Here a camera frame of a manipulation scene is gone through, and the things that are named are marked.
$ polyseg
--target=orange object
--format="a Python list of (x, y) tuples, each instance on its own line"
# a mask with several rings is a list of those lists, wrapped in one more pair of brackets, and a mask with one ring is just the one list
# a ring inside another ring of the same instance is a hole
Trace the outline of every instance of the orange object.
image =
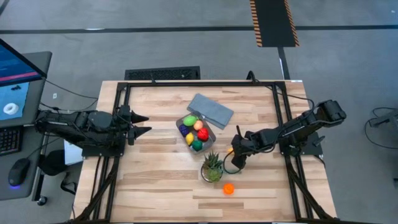
[(231, 195), (234, 193), (234, 185), (233, 184), (224, 184), (223, 188), (224, 194)]

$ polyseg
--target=gray towel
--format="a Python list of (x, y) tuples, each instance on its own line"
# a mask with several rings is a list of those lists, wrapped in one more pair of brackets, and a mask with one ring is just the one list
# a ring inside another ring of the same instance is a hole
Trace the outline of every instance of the gray towel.
[(214, 124), (216, 127), (224, 129), (231, 119), (234, 111), (211, 100), (202, 94), (197, 93), (187, 110), (192, 113), (199, 112), (205, 121)]

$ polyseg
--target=monitor screen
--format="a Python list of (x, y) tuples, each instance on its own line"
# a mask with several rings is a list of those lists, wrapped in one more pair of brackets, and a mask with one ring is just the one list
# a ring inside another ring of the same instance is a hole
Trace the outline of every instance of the monitor screen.
[(0, 42), (0, 86), (31, 82), (43, 72), (3, 41)]

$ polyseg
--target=black metal frame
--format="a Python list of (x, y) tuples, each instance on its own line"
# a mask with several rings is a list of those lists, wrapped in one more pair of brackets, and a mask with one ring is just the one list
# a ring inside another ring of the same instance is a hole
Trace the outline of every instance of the black metal frame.
[[(282, 112), (280, 109), (280, 104), (279, 104), (279, 98), (278, 98), (278, 92), (277, 92), (277, 87), (279, 87), (282, 90), (282, 96), (284, 99), (284, 106), (287, 114), (288, 119), (292, 119), (292, 113), (290, 111), (290, 106), (289, 106), (289, 101), (287, 99), (287, 93), (286, 93), (286, 86), (284, 81), (280, 82), (259, 82), (255, 80), (252, 77), (248, 77), (248, 79), (251, 79), (251, 82), (245, 81), (245, 82), (147, 82), (147, 83), (128, 83), (128, 82), (121, 82), (118, 83), (118, 87), (116, 90), (116, 96), (115, 96), (115, 101), (113, 105), (113, 109), (117, 108), (119, 106), (120, 98), (121, 98), (121, 93), (125, 90), (125, 95), (124, 95), (124, 101), (123, 105), (128, 105), (129, 104), (129, 99), (130, 99), (130, 94), (131, 94), (131, 88), (133, 87), (145, 87), (145, 86), (156, 86), (156, 87), (166, 87), (166, 86), (269, 86), (272, 88), (272, 95), (274, 97), (274, 102), (275, 102), (275, 111), (277, 113), (277, 119), (279, 125), (283, 124), (283, 117), (282, 117)], [(285, 162), (286, 164), (291, 164), (290, 156), (288, 154), (285, 154)], [(306, 181), (305, 181), (305, 176), (304, 176), (304, 169), (302, 165), (302, 161), (300, 158), (300, 155), (296, 157), (297, 161), (297, 169), (300, 174), (300, 181), (304, 184), (304, 186), (307, 186)], [(108, 164), (109, 164), (109, 157), (105, 157), (105, 160), (102, 165), (102, 170), (101, 170), (101, 175), (99, 177), (99, 186), (104, 184), (104, 180), (106, 177), (106, 171), (108, 169)], [(292, 201), (293, 201), (293, 208), (294, 208), (294, 213), (296, 220), (301, 218), (301, 213), (300, 213), (300, 207), (299, 207), (299, 200), (297, 197), (297, 192), (295, 188), (295, 183), (292, 178), (289, 176), (289, 185), (290, 185), (290, 192), (292, 194)], [(108, 195), (108, 202), (106, 206), (106, 215), (105, 215), (105, 220), (109, 220), (111, 218), (111, 211), (112, 211), (112, 204), (113, 204), (113, 197), (114, 197), (114, 189), (116, 187), (116, 179), (114, 179), (109, 186), (109, 195)], [(308, 218), (313, 218), (312, 215), (312, 209), (305, 200), (305, 208), (307, 211), (307, 217)], [(101, 201), (98, 202), (98, 204), (95, 207), (94, 214), (93, 214), (93, 220), (97, 220), (99, 213), (100, 213), (100, 207), (101, 207)]]
[[(45, 136), (44, 137), (44, 147), (39, 153), (39, 163), (45, 158), (45, 152), (47, 151), (47, 144), (49, 143), (50, 137)], [(33, 187), (33, 194), (32, 194), (32, 201), (37, 202), (39, 201), (41, 195), (42, 195), (42, 187), (43, 187), (43, 181), (44, 181), (44, 172), (42, 171), (39, 166), (36, 167), (37, 172), (36, 172), (36, 178), (35, 178), (35, 183)]]
[[(287, 119), (288, 120), (292, 119), (292, 112), (290, 110), (289, 99), (288, 99), (287, 92), (286, 92), (285, 81), (260, 82), (259, 80), (255, 79), (254, 75), (252, 75), (250, 73), (247, 77), (247, 80), (251, 80), (251, 82), (250, 81), (246, 81), (246, 82), (242, 82), (242, 81), (238, 81), (238, 82), (155, 82), (155, 81), (152, 81), (152, 82), (146, 82), (146, 83), (120, 82), (120, 83), (118, 83), (113, 108), (115, 109), (118, 107), (122, 91), (125, 91), (123, 105), (129, 104), (132, 87), (144, 87), (144, 86), (158, 86), (158, 87), (161, 87), (161, 86), (162, 87), (166, 87), (166, 86), (171, 86), (171, 87), (173, 87), (173, 86), (265, 86), (265, 87), (272, 88), (271, 90), (272, 90), (272, 96), (274, 97), (275, 111), (277, 114), (278, 124), (282, 125), (284, 123), (283, 117), (282, 117), (282, 111), (280, 108), (278, 94), (282, 95), (282, 97), (283, 97)], [(289, 147), (289, 146), (280, 144), (280, 153), (284, 155), (284, 159), (285, 159), (285, 163), (286, 163), (286, 169), (287, 169), (289, 185), (290, 185), (290, 193), (292, 194), (293, 210), (295, 213), (296, 222), (355, 223), (355, 222), (340, 221), (339, 219), (332, 218), (331, 216), (327, 215), (327, 213), (325, 213), (325, 211), (323, 211), (321, 206), (319, 206), (319, 204), (317, 204), (316, 200), (311, 196), (310, 192), (307, 190), (307, 183), (305, 181), (304, 170), (303, 170), (303, 165), (302, 165), (302, 160), (301, 160), (300, 154), (295, 156), (297, 170), (298, 170), (298, 175), (297, 175), (296, 172), (294, 171), (292, 161), (290, 159), (290, 154), (284, 153), (288, 150), (287, 147)], [(74, 223), (93, 223), (93, 222), (110, 223), (112, 206), (113, 206), (113, 198), (114, 198), (114, 190), (116, 187), (116, 176), (117, 176), (118, 167), (119, 167), (119, 157), (114, 158), (113, 168), (111, 169), (111, 172), (109, 173), (107, 178), (105, 178), (106, 171), (108, 169), (108, 164), (109, 164), (109, 157), (105, 157), (103, 165), (102, 165), (100, 179), (99, 179), (100, 187), (98, 187), (97, 194), (92, 199), (92, 201), (94, 201), (94, 204), (92, 205), (90, 203), (88, 208), (86, 208), (89, 211), (94, 210), (93, 219), (92, 220), (77, 220), (77, 222), (74, 222)], [(100, 207), (101, 207), (101, 198), (102, 198), (102, 195), (108, 185), (109, 185), (109, 194), (108, 194), (108, 199), (107, 199), (105, 218), (98, 219), (98, 216), (100, 213)], [(297, 197), (297, 191), (296, 191), (295, 185), (297, 185), (299, 187), (299, 189), (301, 190), (301, 192), (303, 193), (305, 209), (307, 212), (307, 218), (301, 217), (300, 205), (299, 205), (299, 200)], [(321, 218), (321, 220), (313, 219), (312, 209), (314, 209), (314, 211), (316, 211), (317, 215)]]

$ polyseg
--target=wire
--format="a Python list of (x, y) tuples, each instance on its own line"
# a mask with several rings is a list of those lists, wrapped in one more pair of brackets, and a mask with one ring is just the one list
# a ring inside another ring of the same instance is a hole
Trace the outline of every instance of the wire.
[(70, 122), (70, 123), (73, 125), (73, 127), (75, 127), (75, 128), (80, 132), (80, 134), (82, 134), (82, 135), (83, 135), (84, 137), (86, 137), (87, 139), (90, 139), (90, 140), (94, 141), (95, 143), (102, 143), (102, 142), (97, 141), (95, 138), (88, 137), (88, 136), (81, 130), (81, 128), (79, 128), (79, 127), (75, 124), (75, 122), (70, 121), (69, 119), (66, 119), (66, 118), (63, 118), (63, 117), (59, 117), (58, 120), (60, 121), (61, 118), (62, 118), (64, 121)]
[(119, 109), (119, 108), (115, 108), (115, 109), (113, 110), (113, 113), (114, 113), (118, 118), (120, 118), (122, 121), (126, 122), (127, 124), (131, 124), (131, 122), (129, 122), (128, 120), (126, 120), (126, 119), (122, 118), (120, 115), (118, 115), (118, 112), (116, 111), (117, 109)]
[(65, 90), (65, 91), (67, 91), (67, 92), (69, 92), (69, 93), (72, 93), (72, 94), (74, 94), (74, 95), (76, 95), (76, 96), (81, 96), (81, 97), (84, 97), (84, 98), (89, 98), (89, 99), (95, 99), (95, 100), (98, 100), (98, 98), (97, 98), (97, 97), (85, 96), (85, 95), (82, 95), (82, 94), (75, 93), (75, 92), (72, 92), (72, 91), (70, 91), (70, 90), (67, 90), (67, 89), (66, 89), (66, 88), (64, 88), (64, 87), (60, 87), (60, 86), (58, 86), (57, 84), (54, 84), (54, 83), (52, 83), (52, 82), (48, 81), (47, 79), (46, 79), (45, 81), (46, 81), (46, 82), (48, 82), (49, 84), (55, 85), (56, 87), (58, 87), (58, 88), (60, 88), (60, 89), (62, 89), (62, 90)]
[(308, 100), (309, 102), (311, 102), (311, 112), (310, 113), (308, 113), (305, 117), (303, 117), (303, 119), (305, 119), (305, 118), (307, 118), (307, 117), (309, 117), (310, 116), (310, 114), (312, 114), (312, 112), (315, 110), (315, 103), (313, 102), (313, 100), (311, 100), (311, 99), (309, 99), (309, 98), (305, 98), (305, 97), (299, 97), (299, 96), (294, 96), (294, 95), (290, 95), (290, 94), (286, 94), (287, 96), (290, 96), (290, 97), (293, 97), (293, 98), (297, 98), (297, 99), (300, 99), (300, 100)]
[(381, 110), (381, 109), (398, 110), (398, 108), (378, 107), (378, 108), (374, 108), (374, 109), (372, 110), (372, 113), (373, 113), (376, 117), (379, 117), (379, 116), (376, 114), (376, 111), (377, 111), (377, 110)]
[(234, 152), (234, 151), (232, 150), (231, 152), (229, 152), (229, 153), (224, 157), (224, 160), (223, 160), (223, 168), (224, 168), (224, 171), (225, 171), (227, 174), (237, 174), (238, 172), (240, 172), (240, 171), (242, 170), (242, 169), (239, 169), (239, 170), (237, 170), (237, 171), (230, 172), (230, 171), (228, 171), (228, 170), (225, 169), (225, 160), (226, 160), (226, 158), (227, 158), (229, 155), (232, 154), (232, 152)]
[(43, 134), (43, 135), (47, 137), (60, 137), (59, 135), (56, 134)]
[(93, 190), (91, 191), (90, 202), (91, 202), (91, 200), (93, 199), (93, 196), (94, 196), (94, 189), (95, 189), (95, 184), (96, 184), (96, 181), (97, 181), (98, 167), (100, 166), (100, 161), (101, 161), (101, 156), (98, 157), (97, 166), (95, 167), (94, 184), (93, 184)]
[(372, 139), (369, 138), (368, 133), (366, 132), (366, 126), (367, 126), (368, 123), (369, 123), (369, 125), (370, 125), (370, 122), (371, 122), (372, 120), (374, 120), (374, 119), (377, 119), (377, 118), (371, 118), (371, 119), (369, 119), (369, 120), (365, 123), (365, 127), (364, 127), (365, 136), (366, 136), (366, 138), (369, 140), (369, 142), (371, 142), (371, 143), (373, 143), (373, 144), (375, 144), (375, 145), (377, 145), (377, 146), (386, 148), (386, 149), (398, 149), (398, 147), (390, 147), (390, 146), (383, 146), (383, 145), (380, 145), (380, 144), (374, 142)]
[(40, 146), (40, 147), (38, 147), (37, 149), (33, 150), (33, 151), (29, 154), (29, 156), (26, 157), (26, 159), (28, 159), (31, 155), (33, 155), (33, 153), (34, 153), (35, 151), (37, 151), (37, 150), (39, 150), (39, 149), (42, 149), (44, 146), (48, 146), (49, 144), (55, 142), (55, 141), (58, 140), (58, 139), (60, 139), (60, 138), (56, 138), (56, 139), (54, 139), (53, 141), (50, 141), (50, 142), (48, 142), (47, 144), (45, 144), (45, 145), (43, 145), (43, 146)]
[(73, 204), (74, 204), (74, 203), (72, 203), (72, 213), (73, 213), (73, 219), (76, 219), (76, 215), (75, 215), (75, 209), (73, 208)]
[(325, 161), (321, 158), (321, 155), (313, 155), (315, 158), (317, 158), (321, 163), (323, 164), (324, 167), (326, 167)]
[(46, 105), (46, 104), (44, 104), (44, 103), (42, 103), (42, 102), (40, 102), (40, 104), (43, 105), (43, 106), (45, 106), (45, 107), (47, 107), (47, 108), (50, 108), (51, 110), (55, 110), (55, 111), (84, 111), (84, 110), (87, 110), (88, 108), (90, 108), (91, 106), (93, 106), (97, 101), (98, 101), (98, 100), (95, 100), (94, 102), (92, 102), (92, 104), (90, 104), (90, 105), (87, 106), (86, 108), (83, 108), (83, 109), (80, 109), (80, 110), (66, 110), (66, 109), (61, 109), (61, 108), (58, 108), (58, 107), (56, 107), (56, 106), (49, 106), (49, 105)]

